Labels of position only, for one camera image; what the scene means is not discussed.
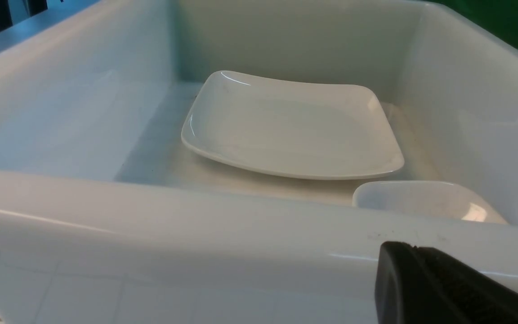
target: sink floor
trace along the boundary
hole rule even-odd
[[[179,83],[169,91],[131,150],[118,182],[351,205],[355,189],[374,180],[440,180],[409,121],[395,105],[382,103],[405,156],[397,174],[362,180],[303,180],[269,176],[214,162],[181,143],[181,127],[202,84]]]

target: stain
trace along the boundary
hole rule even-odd
[[[445,236],[442,236],[441,234],[437,234],[437,240],[439,242],[447,242],[448,239]]]
[[[387,235],[386,234],[381,234],[381,233],[378,233],[378,232],[372,232],[370,234],[367,234],[367,238],[369,240],[386,240],[387,239]]]

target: white bowl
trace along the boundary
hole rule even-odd
[[[206,158],[291,178],[373,178],[404,164],[379,100],[357,85],[215,72],[181,139]]]
[[[365,183],[355,190],[353,206],[408,215],[507,224],[491,205],[470,189],[440,181]]]

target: sink basin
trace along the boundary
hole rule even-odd
[[[518,291],[516,49],[407,0],[104,0],[40,20],[53,10],[0,52],[5,322],[374,324],[385,240]],[[457,183],[512,226],[356,210],[368,180],[193,154],[181,126],[219,70],[369,88],[405,159],[383,180]]]

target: rectangular plate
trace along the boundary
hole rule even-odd
[[[219,71],[203,85],[181,140],[234,167],[300,179],[391,174],[404,159],[376,95]]]

